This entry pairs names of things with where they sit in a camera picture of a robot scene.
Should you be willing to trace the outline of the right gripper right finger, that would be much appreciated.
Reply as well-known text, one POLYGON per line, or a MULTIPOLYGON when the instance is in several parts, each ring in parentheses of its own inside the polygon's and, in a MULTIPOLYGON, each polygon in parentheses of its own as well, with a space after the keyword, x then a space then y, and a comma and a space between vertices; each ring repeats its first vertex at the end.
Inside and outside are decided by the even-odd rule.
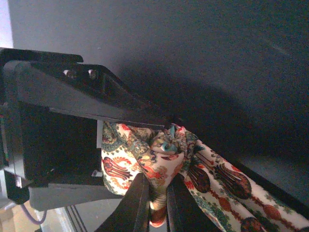
POLYGON ((199 208, 181 174, 167 188, 167 228, 169 232, 219 232, 220 229, 199 208))

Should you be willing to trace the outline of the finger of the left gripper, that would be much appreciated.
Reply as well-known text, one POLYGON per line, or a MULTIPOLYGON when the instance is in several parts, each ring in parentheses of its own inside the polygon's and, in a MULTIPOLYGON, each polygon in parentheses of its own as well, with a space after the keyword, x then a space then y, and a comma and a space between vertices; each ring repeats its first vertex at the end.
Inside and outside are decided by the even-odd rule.
POLYGON ((4 65, 3 83, 9 104, 19 101, 135 127, 166 128, 174 119, 102 65, 15 60, 4 65))
POLYGON ((48 187, 29 187, 30 206, 38 211, 122 197, 102 185, 49 184, 48 187))

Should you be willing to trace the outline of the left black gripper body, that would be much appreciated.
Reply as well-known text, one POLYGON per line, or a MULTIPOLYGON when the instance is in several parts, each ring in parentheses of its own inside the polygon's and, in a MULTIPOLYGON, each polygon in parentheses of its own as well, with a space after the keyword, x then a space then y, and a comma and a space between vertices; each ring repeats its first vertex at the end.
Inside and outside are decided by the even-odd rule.
POLYGON ((49 184, 104 185, 97 119, 50 111, 5 97, 3 67, 10 61, 83 63, 80 55, 2 48, 0 50, 0 183, 4 198, 29 202, 29 187, 49 184))

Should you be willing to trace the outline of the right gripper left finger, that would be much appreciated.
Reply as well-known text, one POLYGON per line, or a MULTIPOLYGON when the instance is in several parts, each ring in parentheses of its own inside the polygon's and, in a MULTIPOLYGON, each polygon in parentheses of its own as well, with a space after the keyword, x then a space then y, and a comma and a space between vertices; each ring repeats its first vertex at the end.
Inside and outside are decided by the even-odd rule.
POLYGON ((113 213, 98 232, 148 232, 150 221, 149 181, 139 173, 113 213))

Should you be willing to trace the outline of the paisley patterned necktie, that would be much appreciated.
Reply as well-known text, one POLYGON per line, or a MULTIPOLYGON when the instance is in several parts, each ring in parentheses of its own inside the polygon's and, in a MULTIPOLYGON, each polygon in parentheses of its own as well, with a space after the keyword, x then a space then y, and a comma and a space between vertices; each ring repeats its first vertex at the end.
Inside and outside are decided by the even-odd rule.
POLYGON ((125 195, 137 174, 149 180, 150 224, 167 218, 167 187, 179 175, 223 232, 306 232, 309 221, 281 203, 184 127, 152 130, 103 122, 101 166, 107 189, 125 195))

